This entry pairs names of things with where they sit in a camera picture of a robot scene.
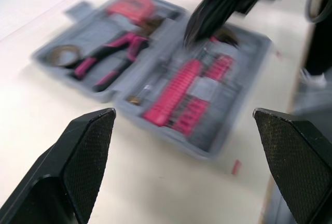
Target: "black cable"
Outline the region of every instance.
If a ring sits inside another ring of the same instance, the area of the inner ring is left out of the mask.
[[[307,0],[306,2],[306,18],[312,23],[320,23],[324,21],[330,14],[332,14],[332,0],[328,0],[323,10],[320,9],[320,14],[314,17],[311,14],[311,5],[313,0]]]

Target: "white table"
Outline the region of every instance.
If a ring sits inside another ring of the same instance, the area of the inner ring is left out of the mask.
[[[62,12],[79,0],[0,0],[0,205],[36,158],[74,118],[112,107],[40,71],[30,54],[70,24]],[[106,0],[88,0],[95,6]],[[200,0],[166,0],[189,11]],[[199,161],[132,125],[118,113],[108,163],[89,223],[257,223],[270,177],[252,112],[287,111],[309,29],[305,0],[259,3],[230,22],[269,36],[271,55],[220,159]],[[235,160],[242,162],[231,175]]]

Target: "tool kit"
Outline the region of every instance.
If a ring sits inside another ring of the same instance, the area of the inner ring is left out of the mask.
[[[215,158],[271,41],[232,25],[183,47],[189,14],[162,0],[83,2],[34,59],[46,71],[197,158]]]
[[[185,22],[185,11],[162,0],[110,0],[99,9],[81,2],[66,14],[75,24],[33,54],[47,72],[100,102],[119,81],[159,50]]]

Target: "textured gripper pad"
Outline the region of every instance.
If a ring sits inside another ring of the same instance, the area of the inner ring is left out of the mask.
[[[310,223],[331,187],[329,167],[289,122],[260,111],[254,117],[283,198],[298,224]]]
[[[78,219],[88,223],[106,167],[113,120],[104,115],[84,132],[63,171],[63,181]]]

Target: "gray plastic tool case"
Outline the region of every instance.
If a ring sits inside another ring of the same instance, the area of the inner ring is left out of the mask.
[[[155,10],[154,16],[166,17],[170,12],[177,11],[179,13],[175,20],[166,18],[161,27],[159,27],[150,36],[149,48],[140,52],[137,61],[132,64],[121,76],[112,83],[106,90],[102,92],[93,91],[93,86],[113,68],[117,67],[121,60],[126,59],[126,51],[119,51],[109,58],[99,62],[83,80],[78,81],[70,76],[72,69],[63,67],[52,66],[47,62],[46,56],[50,50],[60,45],[75,45],[80,47],[82,56],[85,57],[99,46],[109,42],[114,37],[118,36],[124,31],[134,31],[139,27],[134,25],[126,17],[113,14],[108,15],[106,9],[108,6],[119,2],[120,0],[110,0],[103,4],[98,9],[93,7],[87,2],[80,2],[73,8],[66,12],[66,15],[74,20],[71,28],[65,31],[60,36],[56,37],[44,47],[41,47],[33,54],[33,59],[43,68],[46,72],[61,79],[68,85],[78,89],[85,95],[95,98],[100,102],[108,102],[111,100],[114,93],[119,89],[126,88],[131,84],[131,71],[139,63],[145,63],[155,53],[164,46],[165,39],[171,39],[172,35],[177,31],[178,22],[186,22],[185,10],[162,0],[152,0]]]
[[[239,46],[205,41],[190,51],[185,50],[182,47],[183,34],[188,21],[185,11],[162,0],[153,0],[157,6],[156,15],[168,16],[169,12],[173,11],[181,14],[175,20],[166,19],[163,22],[151,36],[149,48],[144,49],[137,62],[113,84],[103,92],[94,92],[93,85],[126,57],[124,51],[100,62],[82,81],[70,76],[72,69],[51,66],[46,60],[46,54],[55,46],[74,44],[83,50],[84,56],[87,56],[121,31],[138,28],[123,16],[108,16],[105,13],[106,7],[117,1],[119,0],[111,0],[97,10],[92,10],[85,2],[70,9],[67,13],[77,22],[61,36],[38,50],[33,56],[35,61],[58,79],[64,80],[101,102],[109,101],[117,93],[114,103],[116,109],[137,125],[198,158],[215,158],[225,143],[245,97],[259,73],[271,47],[271,41],[264,36],[228,25],[239,39]],[[232,60],[225,77],[216,81],[204,74],[196,74],[195,80],[184,92],[185,97],[179,102],[165,126],[158,127],[143,118],[144,113],[158,100],[169,81],[185,63],[201,56],[201,64],[208,71],[210,66],[220,61],[222,55],[229,56]],[[139,105],[132,104],[133,97],[142,90],[145,91],[145,95]],[[194,115],[196,124],[190,130],[190,135],[182,134],[179,129],[176,131],[174,124],[177,124],[177,117],[183,117],[183,111],[191,111],[190,107],[197,108],[197,104],[203,107],[200,108],[199,116]]]

